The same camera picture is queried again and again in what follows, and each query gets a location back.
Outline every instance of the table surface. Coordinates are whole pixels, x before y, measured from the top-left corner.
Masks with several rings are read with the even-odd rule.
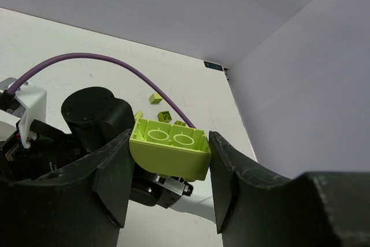
[[[203,61],[114,38],[80,28],[0,9],[0,80],[19,77],[50,57],[71,52],[90,52],[118,58],[143,72],[180,107],[197,128],[218,131],[238,150],[255,159],[230,87],[222,71],[205,68]],[[46,120],[69,132],[61,114],[63,100],[84,87],[101,86],[117,98],[128,101],[134,113],[157,119],[169,110],[173,120],[180,117],[165,101],[150,105],[154,92],[132,73],[96,60],[69,60],[55,64],[31,79],[48,92]],[[17,119],[0,113],[0,121]],[[196,182],[211,190],[210,180]],[[221,236],[211,221],[161,207],[129,202],[125,228],[118,246],[222,246]]]

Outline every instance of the small green cube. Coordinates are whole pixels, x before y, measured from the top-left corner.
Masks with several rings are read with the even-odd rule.
[[[151,104],[159,104],[162,101],[162,97],[159,95],[159,93],[154,93],[149,97],[149,101]]]
[[[183,121],[175,121],[175,125],[185,127],[186,123],[184,123]]]
[[[162,111],[158,114],[158,120],[163,123],[169,123],[172,121],[172,117],[169,111]]]

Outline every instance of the wall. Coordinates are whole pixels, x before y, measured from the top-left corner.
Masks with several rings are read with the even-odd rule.
[[[230,67],[310,1],[0,0],[0,7]]]
[[[370,0],[314,0],[228,76],[259,162],[370,169]]]

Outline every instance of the black label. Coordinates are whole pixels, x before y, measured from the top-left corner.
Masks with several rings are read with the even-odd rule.
[[[224,69],[222,69],[222,66],[211,63],[211,62],[204,61],[204,66],[206,66],[206,68],[216,69],[216,70],[222,71],[222,72],[224,71]]]

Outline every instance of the white plastic part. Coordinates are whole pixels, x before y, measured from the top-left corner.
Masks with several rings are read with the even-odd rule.
[[[16,92],[15,99],[25,109],[18,128],[22,145],[25,149],[31,147],[30,139],[36,139],[37,135],[29,130],[33,120],[46,121],[46,90],[32,83],[23,84]]]
[[[182,196],[175,202],[171,208],[178,212],[187,212],[193,215],[216,222],[214,216],[213,194],[210,182],[210,172],[208,171],[206,179],[191,183],[193,193],[191,196]]]

